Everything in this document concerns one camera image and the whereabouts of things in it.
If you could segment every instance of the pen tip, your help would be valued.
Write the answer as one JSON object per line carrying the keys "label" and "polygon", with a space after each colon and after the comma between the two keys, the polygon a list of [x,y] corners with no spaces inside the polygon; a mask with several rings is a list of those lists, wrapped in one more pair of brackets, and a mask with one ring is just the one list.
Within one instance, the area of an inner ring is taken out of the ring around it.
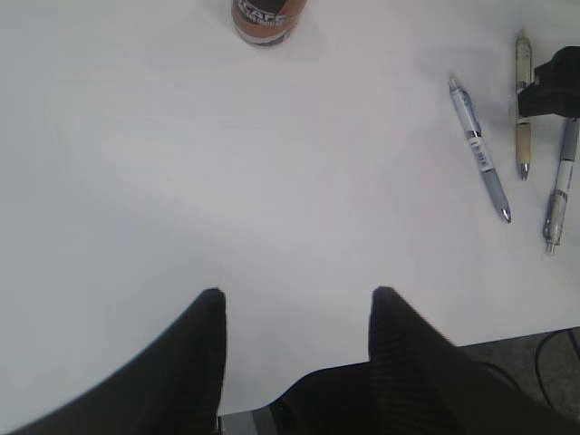
{"label": "pen tip", "polygon": [[511,224],[511,210],[509,208],[502,208],[501,216],[506,220],[506,222],[508,222],[508,224]]}
{"label": "pen tip", "polygon": [[527,180],[527,176],[529,175],[529,164],[528,163],[522,163],[519,165],[519,173],[522,176],[522,179],[524,181]]}

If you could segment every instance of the blue pen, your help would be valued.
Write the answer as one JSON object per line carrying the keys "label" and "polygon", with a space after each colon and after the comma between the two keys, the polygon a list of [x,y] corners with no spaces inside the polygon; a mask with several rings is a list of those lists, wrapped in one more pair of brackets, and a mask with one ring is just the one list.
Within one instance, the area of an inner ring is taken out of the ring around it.
{"label": "blue pen", "polygon": [[504,189],[501,187],[498,173],[493,166],[486,144],[481,137],[481,127],[479,127],[478,118],[475,116],[471,106],[471,99],[467,91],[453,75],[449,77],[449,94],[461,121],[461,126],[468,138],[471,150],[475,155],[479,172],[488,189],[491,202],[493,202],[493,206],[499,215],[510,223],[511,210],[509,209],[508,199]]}

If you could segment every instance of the ballpoint pen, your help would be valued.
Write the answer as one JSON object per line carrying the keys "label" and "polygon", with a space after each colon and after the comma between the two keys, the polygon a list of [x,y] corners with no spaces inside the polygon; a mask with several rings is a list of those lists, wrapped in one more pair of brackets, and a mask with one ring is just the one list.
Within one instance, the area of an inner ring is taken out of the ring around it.
{"label": "ballpoint pen", "polygon": [[504,189],[501,187],[498,173],[493,166],[486,144],[481,137],[481,127],[479,127],[478,119],[471,106],[471,99],[467,91],[453,75],[449,77],[449,94],[471,150],[475,155],[479,172],[491,197],[491,202],[493,202],[493,206],[499,215],[509,223],[511,222],[511,211],[508,199]]}
{"label": "ballpoint pen", "polygon": [[[520,93],[532,82],[532,46],[522,30],[516,40],[516,91]],[[527,118],[517,114],[516,158],[519,174],[527,179],[532,161],[532,132]]]}
{"label": "ballpoint pen", "polygon": [[547,212],[546,224],[544,225],[544,237],[546,238],[547,253],[552,256],[556,247],[560,245],[562,229],[564,228],[564,214],[568,203],[568,192],[572,182],[572,171],[576,148],[578,146],[578,131],[580,123],[578,119],[567,119],[564,127],[562,150],[560,151],[560,166],[556,178],[556,189],[550,199],[550,207]]}

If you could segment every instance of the drink can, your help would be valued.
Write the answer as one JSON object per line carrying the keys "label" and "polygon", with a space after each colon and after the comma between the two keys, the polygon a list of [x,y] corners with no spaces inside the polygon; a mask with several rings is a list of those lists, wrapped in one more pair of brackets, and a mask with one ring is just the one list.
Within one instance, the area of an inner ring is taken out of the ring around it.
{"label": "drink can", "polygon": [[280,44],[294,30],[306,0],[233,0],[239,35],[251,44]]}

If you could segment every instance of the can label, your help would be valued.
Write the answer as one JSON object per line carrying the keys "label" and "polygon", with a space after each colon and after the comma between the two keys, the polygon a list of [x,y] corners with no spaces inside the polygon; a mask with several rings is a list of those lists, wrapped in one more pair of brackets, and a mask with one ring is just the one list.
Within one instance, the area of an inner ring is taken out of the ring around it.
{"label": "can label", "polygon": [[256,41],[269,41],[291,31],[306,0],[233,0],[238,30]]}

